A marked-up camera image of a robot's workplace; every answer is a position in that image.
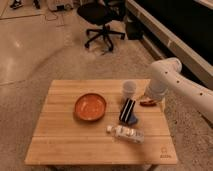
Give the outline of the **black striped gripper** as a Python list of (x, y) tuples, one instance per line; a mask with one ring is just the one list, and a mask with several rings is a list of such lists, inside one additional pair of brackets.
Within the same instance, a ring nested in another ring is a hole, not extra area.
[(125, 101), (125, 104), (123, 105), (123, 108), (120, 112), (120, 116), (119, 116), (119, 120), (121, 122), (127, 122), (130, 118), (131, 115), (134, 115), (133, 114), (133, 109), (134, 109), (134, 106), (135, 106), (135, 101), (128, 98), (126, 101)]

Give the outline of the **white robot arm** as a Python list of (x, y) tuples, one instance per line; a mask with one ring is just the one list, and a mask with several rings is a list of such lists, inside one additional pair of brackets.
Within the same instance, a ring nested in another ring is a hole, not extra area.
[(153, 62), (149, 66), (150, 82), (142, 95), (143, 106), (155, 105), (163, 100), (168, 89), (185, 97), (213, 124), (213, 90), (201, 86), (181, 75), (182, 63), (172, 57)]

